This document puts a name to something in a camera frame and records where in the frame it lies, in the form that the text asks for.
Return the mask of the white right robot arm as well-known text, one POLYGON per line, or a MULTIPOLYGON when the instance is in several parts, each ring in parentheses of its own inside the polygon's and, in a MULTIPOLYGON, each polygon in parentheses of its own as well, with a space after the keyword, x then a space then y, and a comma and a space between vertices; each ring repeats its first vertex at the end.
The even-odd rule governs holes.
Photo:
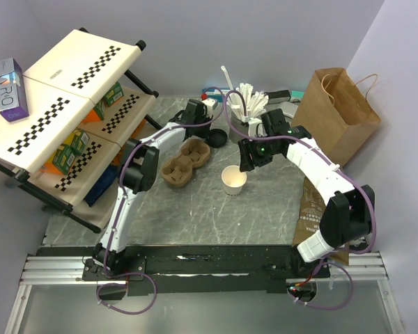
POLYGON ((296 276, 308 276, 315 262, 346 244, 368 234, 376 236, 375 194, 370 186, 360 186, 345 175, 304 127, 267 126, 265 132, 266 136, 238 141, 240 171, 267 165, 280 154, 304 173, 325 203, 317 231, 293 247, 290 267, 296 276))

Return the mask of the black plastic cup lid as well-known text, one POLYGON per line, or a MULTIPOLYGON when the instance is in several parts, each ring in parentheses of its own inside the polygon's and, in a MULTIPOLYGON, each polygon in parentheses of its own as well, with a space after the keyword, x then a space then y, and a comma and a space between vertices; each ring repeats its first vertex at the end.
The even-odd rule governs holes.
POLYGON ((228 136, 222 129, 211 129, 206 137, 206 144, 212 148, 222 148, 226 145, 228 136))

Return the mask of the brown paper bag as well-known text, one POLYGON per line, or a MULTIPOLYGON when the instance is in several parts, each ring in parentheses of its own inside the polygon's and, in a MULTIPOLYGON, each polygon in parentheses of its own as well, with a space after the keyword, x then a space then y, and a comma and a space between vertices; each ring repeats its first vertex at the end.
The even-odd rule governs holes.
POLYGON ((334 163, 344 167, 381 123, 342 67, 315 70, 291 125, 303 126, 334 163))

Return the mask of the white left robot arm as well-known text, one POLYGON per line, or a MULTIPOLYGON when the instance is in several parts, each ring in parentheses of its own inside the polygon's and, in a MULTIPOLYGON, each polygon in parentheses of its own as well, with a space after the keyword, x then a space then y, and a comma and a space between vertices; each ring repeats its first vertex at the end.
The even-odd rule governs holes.
POLYGON ((116 203, 110 222, 93 250, 93 261, 105 278, 114 280, 124 270, 123 255, 127 247, 131 215, 144 200, 157 176, 160 155, 186 139, 205 138, 218 102, 213 98, 190 99, 168 123, 141 140, 126 142, 119 166, 116 203))

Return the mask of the brown pulp cup carrier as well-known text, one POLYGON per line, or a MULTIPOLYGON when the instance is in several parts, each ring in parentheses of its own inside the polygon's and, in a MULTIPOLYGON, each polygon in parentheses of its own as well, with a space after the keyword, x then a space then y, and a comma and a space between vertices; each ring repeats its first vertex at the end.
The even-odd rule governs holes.
POLYGON ((179 155, 167 160, 161 168, 161 176, 172 187, 184 187, 192 178, 194 169, 202 167, 210 158, 210 146, 199 139, 188 139, 179 155))

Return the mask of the white paper coffee cup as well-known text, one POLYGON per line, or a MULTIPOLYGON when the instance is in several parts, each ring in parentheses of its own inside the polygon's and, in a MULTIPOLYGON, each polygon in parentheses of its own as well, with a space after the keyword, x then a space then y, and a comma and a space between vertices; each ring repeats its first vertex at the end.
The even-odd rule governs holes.
POLYGON ((221 174, 223 189, 228 196, 237 196, 247 181, 247 174, 238 166, 227 166, 221 174))

